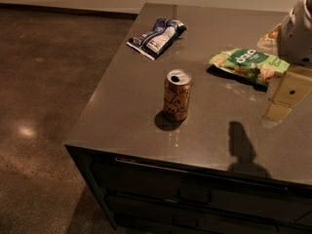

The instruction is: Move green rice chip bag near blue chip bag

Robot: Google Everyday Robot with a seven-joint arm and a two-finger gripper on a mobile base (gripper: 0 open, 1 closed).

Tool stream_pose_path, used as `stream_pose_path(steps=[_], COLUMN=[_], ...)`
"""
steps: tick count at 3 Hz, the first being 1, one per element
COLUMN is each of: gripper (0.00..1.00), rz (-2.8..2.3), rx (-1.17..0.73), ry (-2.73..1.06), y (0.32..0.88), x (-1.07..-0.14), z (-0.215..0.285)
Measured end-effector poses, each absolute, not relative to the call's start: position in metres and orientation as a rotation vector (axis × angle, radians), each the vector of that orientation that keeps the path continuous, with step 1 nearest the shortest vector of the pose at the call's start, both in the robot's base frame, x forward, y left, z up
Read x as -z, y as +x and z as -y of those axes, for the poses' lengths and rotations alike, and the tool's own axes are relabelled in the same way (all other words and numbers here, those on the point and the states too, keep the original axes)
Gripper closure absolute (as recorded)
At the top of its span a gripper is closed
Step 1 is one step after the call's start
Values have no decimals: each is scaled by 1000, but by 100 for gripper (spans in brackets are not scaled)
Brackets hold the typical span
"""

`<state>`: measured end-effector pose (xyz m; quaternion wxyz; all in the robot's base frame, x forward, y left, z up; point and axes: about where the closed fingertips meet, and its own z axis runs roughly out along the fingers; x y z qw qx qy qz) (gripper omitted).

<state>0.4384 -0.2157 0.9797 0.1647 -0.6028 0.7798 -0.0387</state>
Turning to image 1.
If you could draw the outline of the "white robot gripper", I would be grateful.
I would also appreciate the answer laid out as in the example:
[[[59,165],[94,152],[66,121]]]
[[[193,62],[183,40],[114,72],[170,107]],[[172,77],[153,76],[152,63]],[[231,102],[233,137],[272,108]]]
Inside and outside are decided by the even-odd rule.
[[[302,66],[312,66],[312,0],[298,0],[282,20],[257,42],[265,53]],[[312,92],[311,69],[288,69],[279,79],[261,119],[264,128],[282,123]]]

